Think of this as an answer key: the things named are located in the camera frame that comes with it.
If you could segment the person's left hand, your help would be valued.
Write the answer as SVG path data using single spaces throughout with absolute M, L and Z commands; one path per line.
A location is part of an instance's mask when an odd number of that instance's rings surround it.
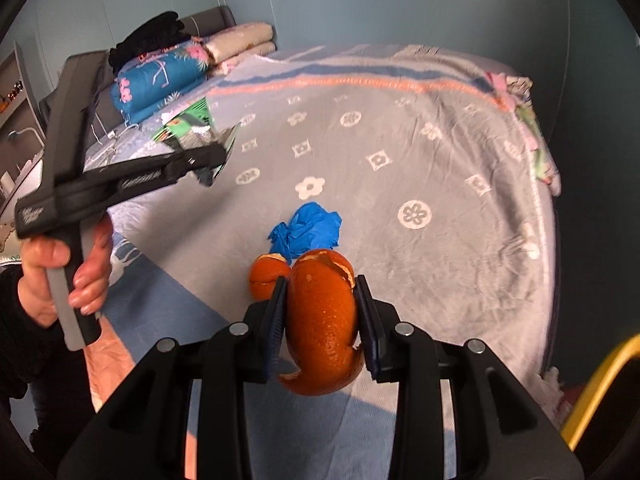
M 111 275 L 113 248 L 111 217 L 104 214 L 93 230 L 93 245 L 85 262 L 73 279 L 68 296 L 70 305 L 82 315 L 102 309 Z M 60 240 L 37 236 L 21 247 L 23 276 L 17 285 L 17 295 L 25 312 L 40 326 L 49 327 L 58 314 L 51 296 L 47 270 L 64 268 L 70 261 L 70 248 Z

